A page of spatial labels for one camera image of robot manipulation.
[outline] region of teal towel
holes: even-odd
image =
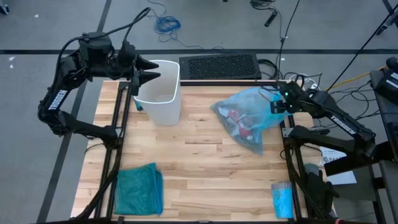
[[[118,215],[163,212],[163,178],[155,163],[119,171],[114,212]]]

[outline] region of white plastic bin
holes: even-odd
[[[181,112],[180,65],[166,60],[152,60],[160,77],[143,84],[134,99],[158,125],[176,125]]]

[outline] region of blue cable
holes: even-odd
[[[159,35],[158,39],[159,42],[161,43],[165,43],[168,42],[170,40],[174,40],[179,42],[182,46],[186,47],[186,48],[191,48],[191,47],[198,47],[200,49],[202,49],[204,52],[208,52],[208,51],[212,51],[212,50],[225,50],[224,47],[222,46],[216,46],[213,47],[212,49],[208,49],[206,50],[204,47],[200,46],[200,45],[185,45],[184,43],[181,42],[181,40],[178,39],[177,36],[177,31],[181,28],[181,23],[178,19],[176,19],[174,16],[164,16],[167,12],[166,7],[158,2],[152,2],[150,0],[147,0],[147,2],[151,3],[151,4],[156,4],[156,5],[160,5],[164,8],[164,12],[158,16],[156,14],[156,12],[151,9],[151,11],[154,12],[154,16],[147,16],[147,17],[155,17],[156,21],[154,24],[154,31]],[[162,36],[168,36],[169,38],[166,40],[162,40]]]

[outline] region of wooden tabletop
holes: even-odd
[[[156,126],[131,103],[120,169],[155,162],[164,178],[164,212],[159,217],[124,215],[126,220],[282,221],[275,216],[271,195],[271,184],[289,181],[286,161],[279,156],[284,149],[279,126],[263,131],[264,155],[259,156],[237,144],[210,109],[213,103],[247,88],[250,86],[183,86],[176,126]],[[116,81],[103,83],[95,125],[111,124],[117,89]],[[307,113],[296,113],[294,118],[296,124],[313,126]],[[100,142],[95,139],[88,146]],[[301,151],[304,164],[320,162],[318,151],[306,147]],[[71,217],[78,215],[98,190],[104,155],[103,146],[86,153]],[[305,216],[301,193],[299,197]]]

